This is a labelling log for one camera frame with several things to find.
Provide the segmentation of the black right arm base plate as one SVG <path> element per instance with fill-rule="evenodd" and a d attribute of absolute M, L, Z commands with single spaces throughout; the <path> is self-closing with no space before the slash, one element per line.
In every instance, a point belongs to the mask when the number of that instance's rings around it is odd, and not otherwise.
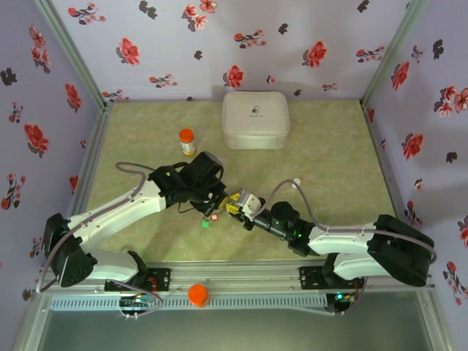
<path fill-rule="evenodd" d="M 346 280 L 322 266 L 302 266 L 298 274 L 302 290 L 359 290 L 364 284 L 363 278 Z"/>

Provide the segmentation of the aluminium frame side rail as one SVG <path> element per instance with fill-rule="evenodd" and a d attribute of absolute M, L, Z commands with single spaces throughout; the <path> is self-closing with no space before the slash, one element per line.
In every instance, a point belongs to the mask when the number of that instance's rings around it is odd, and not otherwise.
<path fill-rule="evenodd" d="M 385 146 L 383 148 L 381 146 L 381 142 L 384 141 L 385 138 L 382 136 L 382 133 L 377 126 L 376 118 L 373 117 L 373 121 L 371 121 L 371 118 L 369 117 L 371 108 L 364 103 L 363 99 L 360 99 L 359 103 L 366 120 L 366 125 L 368 127 L 375 154 L 379 162 L 382 177 L 384 179 L 388 191 L 388 196 L 393 207 L 394 216 L 405 222 L 407 220 L 406 216 L 404 215 L 404 211 L 407 209 L 406 203 L 403 201 L 399 186 L 396 183 L 395 174 L 393 168 L 391 167 L 390 158 L 387 154 L 387 147 Z"/>
<path fill-rule="evenodd" d="M 86 148 L 83 164 L 78 175 L 78 182 L 69 206 L 68 216 L 80 214 L 87 209 L 100 154 L 102 152 L 102 146 L 105 141 L 110 114 L 112 113 L 112 107 L 112 103 L 106 104 L 105 108 L 97 114 L 97 119 Z"/>

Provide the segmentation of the aluminium frame post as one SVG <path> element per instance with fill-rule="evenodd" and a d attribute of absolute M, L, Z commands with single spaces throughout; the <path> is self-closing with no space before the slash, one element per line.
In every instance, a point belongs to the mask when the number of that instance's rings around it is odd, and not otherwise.
<path fill-rule="evenodd" d="M 101 111 L 106 111 L 107 103 L 102 97 L 98 85 L 88 69 L 83 57 L 81 56 L 76 44 L 74 43 L 69 31 L 60 18 L 58 11 L 51 0 L 33 0 L 37 9 L 45 19 L 50 29 L 54 33 L 61 49 L 66 54 L 71 65 L 75 69 L 87 92 Z"/>
<path fill-rule="evenodd" d="M 360 105 L 363 112 L 366 111 L 367 105 L 384 76 L 389 72 L 392 67 L 392 62 L 396 60 L 402 45 L 411 34 L 412 28 L 417 23 L 420 14 L 429 0 L 410 0 L 404 13 L 404 17 L 393 35 L 389 46 L 385 49 L 384 56 L 379 64 L 376 72 L 374 73 L 365 94 L 360 99 Z"/>

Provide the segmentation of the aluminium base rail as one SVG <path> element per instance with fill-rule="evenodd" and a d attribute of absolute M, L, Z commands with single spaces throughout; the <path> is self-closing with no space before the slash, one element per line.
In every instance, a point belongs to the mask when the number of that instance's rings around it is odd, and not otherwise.
<path fill-rule="evenodd" d="M 153 263 L 169 268 L 171 280 L 165 294 L 187 293 L 202 284 L 212 294 L 353 293 L 355 290 L 302 290 L 298 269 L 319 266 L 321 260 L 263 260 L 253 262 Z"/>

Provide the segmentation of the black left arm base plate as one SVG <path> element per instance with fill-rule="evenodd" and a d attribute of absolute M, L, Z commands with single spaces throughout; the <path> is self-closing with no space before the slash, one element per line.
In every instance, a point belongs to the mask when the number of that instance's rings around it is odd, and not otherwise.
<path fill-rule="evenodd" d="M 167 292 L 171 280 L 171 270 L 169 268 L 148 268 L 145 273 L 137 273 L 126 284 L 141 290 L 153 293 Z M 105 292 L 132 292 L 128 287 L 116 284 L 110 280 L 105 282 Z"/>

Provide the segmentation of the orange plastic cylinder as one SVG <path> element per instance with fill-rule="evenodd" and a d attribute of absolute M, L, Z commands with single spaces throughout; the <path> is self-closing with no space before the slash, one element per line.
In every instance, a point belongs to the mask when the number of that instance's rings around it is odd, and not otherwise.
<path fill-rule="evenodd" d="M 202 284 L 194 284 L 188 289 L 187 297 L 193 306 L 202 308 L 208 303 L 208 290 Z"/>

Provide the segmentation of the orange capped pill bottle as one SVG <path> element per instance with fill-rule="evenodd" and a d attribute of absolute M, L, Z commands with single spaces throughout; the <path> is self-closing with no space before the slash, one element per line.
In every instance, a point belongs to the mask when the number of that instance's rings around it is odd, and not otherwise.
<path fill-rule="evenodd" d="M 191 129 L 182 129 L 179 132 L 179 139 L 184 154 L 187 156 L 196 154 L 195 135 Z"/>

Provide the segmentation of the white zipped medicine pouch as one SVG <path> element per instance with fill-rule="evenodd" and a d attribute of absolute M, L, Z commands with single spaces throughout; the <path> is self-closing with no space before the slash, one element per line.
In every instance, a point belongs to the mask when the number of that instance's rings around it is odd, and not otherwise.
<path fill-rule="evenodd" d="M 284 148 L 290 131 L 287 99 L 278 91 L 231 91 L 222 104 L 224 144 L 238 150 Z"/>

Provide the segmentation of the keyring bunch with coloured tags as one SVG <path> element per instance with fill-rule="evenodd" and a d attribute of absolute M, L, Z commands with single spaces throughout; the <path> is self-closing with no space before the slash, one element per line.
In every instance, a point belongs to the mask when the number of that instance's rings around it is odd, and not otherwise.
<path fill-rule="evenodd" d="M 227 212 L 227 205 L 229 202 L 229 198 L 226 197 L 216 210 L 214 210 L 209 216 L 205 216 L 201 222 L 202 228 L 209 228 L 212 222 L 217 222 L 220 219 L 220 216 Z"/>

